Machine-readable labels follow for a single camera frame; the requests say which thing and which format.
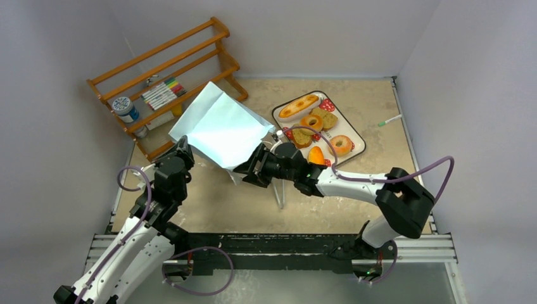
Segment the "long fake bread loaf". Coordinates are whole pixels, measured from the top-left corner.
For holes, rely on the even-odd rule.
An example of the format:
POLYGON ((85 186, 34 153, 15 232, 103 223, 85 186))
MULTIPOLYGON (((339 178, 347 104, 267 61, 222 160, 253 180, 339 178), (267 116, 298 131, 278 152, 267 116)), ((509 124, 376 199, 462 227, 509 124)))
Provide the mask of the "long fake bread loaf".
POLYGON ((276 116, 279 122, 291 122, 306 116, 312 109, 318 107, 321 98, 316 94, 307 94, 285 105, 276 116))

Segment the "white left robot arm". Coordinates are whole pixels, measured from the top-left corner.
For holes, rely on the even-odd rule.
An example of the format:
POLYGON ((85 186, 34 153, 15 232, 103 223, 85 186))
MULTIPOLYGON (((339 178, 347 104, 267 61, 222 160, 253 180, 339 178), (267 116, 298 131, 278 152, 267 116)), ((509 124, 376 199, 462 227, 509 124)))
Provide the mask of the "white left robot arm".
POLYGON ((179 236, 184 230, 169 224, 187 198, 189 173, 194 156, 187 136, 182 136, 164 155, 146 167, 126 166, 141 180, 142 191, 122 230, 97 263, 71 286, 62 285, 54 293, 56 303, 109 303, 119 280, 139 252, 155 237, 165 240, 164 250, 174 259, 187 255, 189 242, 179 236))

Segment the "white strawberry tray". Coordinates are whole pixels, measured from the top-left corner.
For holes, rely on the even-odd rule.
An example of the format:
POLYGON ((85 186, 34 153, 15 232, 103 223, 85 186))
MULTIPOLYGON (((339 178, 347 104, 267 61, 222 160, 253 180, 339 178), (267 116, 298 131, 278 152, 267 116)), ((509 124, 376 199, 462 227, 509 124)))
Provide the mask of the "white strawberry tray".
MULTIPOLYGON (((332 103, 332 101, 328 98, 328 96, 322 91, 312 91, 312 92, 309 92, 307 94, 316 94, 316 95, 318 95, 321 98, 321 102, 318 105, 318 107, 323 109, 323 110, 327 110, 327 111, 331 112, 332 114, 334 114, 335 116, 337 116, 338 117, 338 123, 337 123, 337 125, 335 127, 333 127, 330 130, 321 130, 320 132, 316 132, 313 136, 311 136, 312 139, 313 139, 313 143, 307 148, 299 149, 302 152, 304 158, 307 159, 308 152, 313 146, 318 146, 318 147, 321 148, 321 150, 322 150, 322 152, 324 154, 325 165, 330 167, 333 164, 342 165, 345 162, 347 162, 349 159, 351 159, 351 158, 359 155, 360 153, 362 153, 366 148, 365 141, 362 139, 361 135, 354 129, 354 127, 352 127, 352 125, 344 117, 344 115, 340 112, 340 110, 337 108, 337 106, 334 103, 332 103), (329 140, 332 137, 338 136, 338 135, 348 136, 353 141, 353 143, 355 145, 355 147, 353 148, 352 152, 349 153, 346 156, 341 156, 341 157, 337 157, 336 155, 332 156, 327 150, 328 147, 329 147, 329 140)), ((291 101, 288 101, 287 103, 280 104, 279 106, 276 106, 272 110, 272 117, 275 119, 276 124, 284 131, 287 139, 289 139, 292 142, 291 131, 293 129, 302 128, 302 126, 300 126, 300 120, 303 117, 301 117, 301 118, 299 118, 297 120, 293 120, 291 122, 286 122, 286 123, 279 122, 276 119, 276 116, 279 113, 279 111, 281 110, 281 108, 283 108, 285 105, 287 105, 291 101)))

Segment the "orange fake pastry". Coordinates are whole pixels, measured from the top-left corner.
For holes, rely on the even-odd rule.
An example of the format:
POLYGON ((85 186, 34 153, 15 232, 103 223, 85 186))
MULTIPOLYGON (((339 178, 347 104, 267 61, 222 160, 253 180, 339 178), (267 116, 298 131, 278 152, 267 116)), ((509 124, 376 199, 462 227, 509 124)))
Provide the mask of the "orange fake pastry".
POLYGON ((307 160, 309 163, 317 164, 317 165, 325 165, 325 158, 324 154, 320 147, 313 146, 307 155, 307 160))

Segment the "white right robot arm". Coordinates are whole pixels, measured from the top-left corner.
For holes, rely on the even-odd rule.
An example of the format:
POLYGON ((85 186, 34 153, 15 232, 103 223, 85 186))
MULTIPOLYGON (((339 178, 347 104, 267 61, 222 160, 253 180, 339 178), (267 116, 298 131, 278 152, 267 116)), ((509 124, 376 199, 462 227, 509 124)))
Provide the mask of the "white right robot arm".
POLYGON ((365 258, 398 236, 420 238, 434 206, 434 196, 402 168, 393 167, 386 174, 336 174, 331 167, 307 161, 290 142, 273 151, 259 144, 233 171, 260 187, 281 179, 306 196, 343 197, 377 206, 381 216, 366 223, 355 241, 357 253, 365 258))

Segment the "orange fake donut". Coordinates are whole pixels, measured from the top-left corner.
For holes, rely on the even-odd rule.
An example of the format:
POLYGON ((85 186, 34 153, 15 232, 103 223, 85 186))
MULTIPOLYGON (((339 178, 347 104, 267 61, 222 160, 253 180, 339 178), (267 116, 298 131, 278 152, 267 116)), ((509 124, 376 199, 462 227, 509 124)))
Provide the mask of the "orange fake donut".
POLYGON ((345 135, 334 136, 329 140, 328 152, 337 157, 346 156, 352 152, 355 147, 353 141, 345 135))
POLYGON ((307 115, 300 120, 300 131, 308 136, 313 136, 316 132, 320 132, 324 127, 323 119, 318 115, 307 115))

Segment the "round brown bread slice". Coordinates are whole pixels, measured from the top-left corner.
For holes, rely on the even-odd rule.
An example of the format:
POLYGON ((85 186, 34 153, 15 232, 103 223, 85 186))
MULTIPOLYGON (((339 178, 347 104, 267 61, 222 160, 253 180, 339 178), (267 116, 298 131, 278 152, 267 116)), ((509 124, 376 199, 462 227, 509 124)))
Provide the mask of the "round brown bread slice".
POLYGON ((332 114, 331 112, 327 110, 323 110, 319 107, 314 108, 311 112, 311 115, 317 115, 319 116, 323 121, 323 128, 322 130, 330 130, 333 127, 335 127, 338 123, 338 117, 332 114))

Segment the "light blue paper bag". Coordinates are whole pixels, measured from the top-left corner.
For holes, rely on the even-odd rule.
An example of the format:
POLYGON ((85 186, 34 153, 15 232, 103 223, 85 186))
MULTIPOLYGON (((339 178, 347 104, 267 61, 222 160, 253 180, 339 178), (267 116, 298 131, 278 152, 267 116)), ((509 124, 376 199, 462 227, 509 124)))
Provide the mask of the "light blue paper bag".
POLYGON ((197 155, 228 171, 238 185, 241 178, 233 170, 275 130, 272 123, 208 82, 168 134, 175 143, 186 136, 197 155))

